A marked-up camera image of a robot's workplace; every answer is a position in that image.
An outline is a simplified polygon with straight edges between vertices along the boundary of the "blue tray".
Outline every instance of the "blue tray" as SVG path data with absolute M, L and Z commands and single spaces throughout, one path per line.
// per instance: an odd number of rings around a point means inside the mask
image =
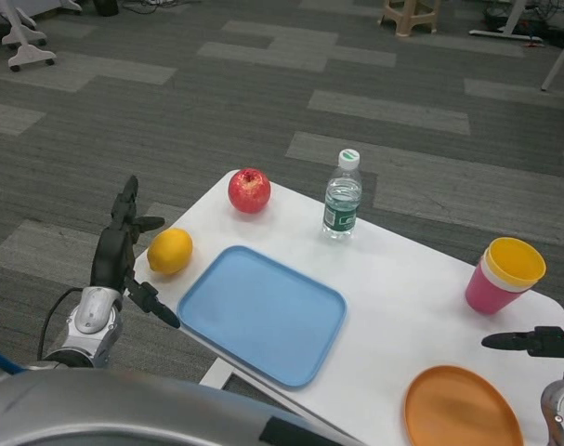
M 224 250 L 178 303 L 181 322 L 288 386 L 319 371 L 346 316 L 327 286 L 244 246 Z

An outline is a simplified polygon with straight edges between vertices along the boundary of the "blue cable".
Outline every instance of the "blue cable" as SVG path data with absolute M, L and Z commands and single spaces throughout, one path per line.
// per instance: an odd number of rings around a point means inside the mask
M 21 372 L 25 372 L 24 368 L 19 367 L 18 364 L 8 360 L 2 354 L 0 354 L 0 369 L 8 374 L 20 374 Z

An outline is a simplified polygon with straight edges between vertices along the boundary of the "gray carpet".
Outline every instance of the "gray carpet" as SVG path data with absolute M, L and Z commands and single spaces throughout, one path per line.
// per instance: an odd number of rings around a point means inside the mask
M 172 221 L 246 165 L 320 200 L 346 145 L 362 151 L 362 218 L 469 263 L 522 237 L 548 264 L 537 291 L 564 307 L 564 67 L 538 91 L 559 49 L 468 37 L 471 2 L 399 40 L 378 4 L 205 0 L 101 18 L 89 2 L 39 21 L 54 67 L 10 72 L 0 46 L 0 351 L 34 359 L 129 175 L 140 213 Z M 214 360 L 131 305 L 124 317 L 114 368 L 199 381 Z

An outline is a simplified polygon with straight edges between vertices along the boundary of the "stacked cups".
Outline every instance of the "stacked cups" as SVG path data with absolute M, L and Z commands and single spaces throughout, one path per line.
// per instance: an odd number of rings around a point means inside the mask
M 532 288 L 545 275 L 537 250 L 518 239 L 494 240 L 484 252 L 466 289 L 471 308 L 494 314 Z

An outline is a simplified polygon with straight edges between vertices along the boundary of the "apple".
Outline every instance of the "apple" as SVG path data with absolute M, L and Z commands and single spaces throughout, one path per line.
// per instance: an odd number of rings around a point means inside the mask
M 236 209 L 247 214 L 256 214 L 263 209 L 270 196 L 271 184 L 260 170 L 239 170 L 228 185 L 230 202 Z

